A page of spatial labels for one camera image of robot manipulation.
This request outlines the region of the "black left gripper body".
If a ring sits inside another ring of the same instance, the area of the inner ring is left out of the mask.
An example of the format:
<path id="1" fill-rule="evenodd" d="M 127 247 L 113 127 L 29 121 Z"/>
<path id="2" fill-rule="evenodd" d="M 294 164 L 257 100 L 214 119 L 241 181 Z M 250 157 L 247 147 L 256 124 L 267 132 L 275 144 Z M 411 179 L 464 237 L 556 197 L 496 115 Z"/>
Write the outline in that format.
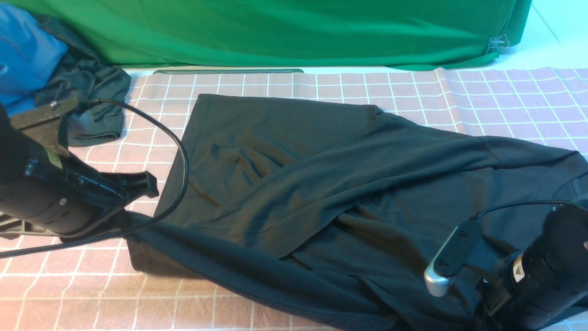
<path id="1" fill-rule="evenodd" d="M 125 200 L 75 155 L 43 147 L 1 149 L 1 237 L 95 238 L 126 228 Z"/>

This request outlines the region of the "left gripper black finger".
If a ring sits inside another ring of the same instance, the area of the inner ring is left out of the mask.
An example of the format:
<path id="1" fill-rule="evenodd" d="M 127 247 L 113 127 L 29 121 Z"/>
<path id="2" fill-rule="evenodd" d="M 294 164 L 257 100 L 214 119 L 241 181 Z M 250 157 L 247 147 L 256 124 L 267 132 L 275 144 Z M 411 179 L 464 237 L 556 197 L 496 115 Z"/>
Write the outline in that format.
<path id="1" fill-rule="evenodd" d="M 144 172 L 102 172 L 107 187 L 125 200 L 136 200 L 140 197 L 159 197 L 158 181 L 148 171 Z"/>

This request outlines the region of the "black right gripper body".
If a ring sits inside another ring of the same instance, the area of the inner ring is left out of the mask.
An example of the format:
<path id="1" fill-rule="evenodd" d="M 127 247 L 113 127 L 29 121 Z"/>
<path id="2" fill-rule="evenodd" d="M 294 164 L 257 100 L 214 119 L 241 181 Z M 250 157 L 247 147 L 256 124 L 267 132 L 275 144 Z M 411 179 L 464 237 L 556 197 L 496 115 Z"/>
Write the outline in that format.
<path id="1" fill-rule="evenodd" d="M 501 272 L 496 281 L 479 281 L 477 291 L 479 331 L 537 331 L 547 324 L 547 312 L 517 291 L 513 272 Z"/>

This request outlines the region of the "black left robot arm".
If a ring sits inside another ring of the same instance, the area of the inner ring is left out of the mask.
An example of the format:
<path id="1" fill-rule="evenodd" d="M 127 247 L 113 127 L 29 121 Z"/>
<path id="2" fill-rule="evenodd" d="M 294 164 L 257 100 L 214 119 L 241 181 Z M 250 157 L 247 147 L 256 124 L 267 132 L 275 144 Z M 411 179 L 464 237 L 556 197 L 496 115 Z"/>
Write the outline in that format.
<path id="1" fill-rule="evenodd" d="M 159 195 L 151 173 L 100 172 L 68 149 L 69 133 L 91 122 L 95 102 L 77 98 L 9 117 L 1 109 L 1 237 L 63 243 L 127 228 L 126 206 Z"/>

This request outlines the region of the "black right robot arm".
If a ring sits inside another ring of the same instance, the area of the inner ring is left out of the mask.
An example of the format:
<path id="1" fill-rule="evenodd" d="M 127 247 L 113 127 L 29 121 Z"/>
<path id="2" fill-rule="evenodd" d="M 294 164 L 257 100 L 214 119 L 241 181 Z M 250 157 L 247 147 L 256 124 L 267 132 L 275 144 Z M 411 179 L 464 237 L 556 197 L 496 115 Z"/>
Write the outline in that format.
<path id="1" fill-rule="evenodd" d="M 551 212 L 529 247 L 499 261 L 478 285 L 475 331 L 538 331 L 587 295 L 587 209 Z"/>

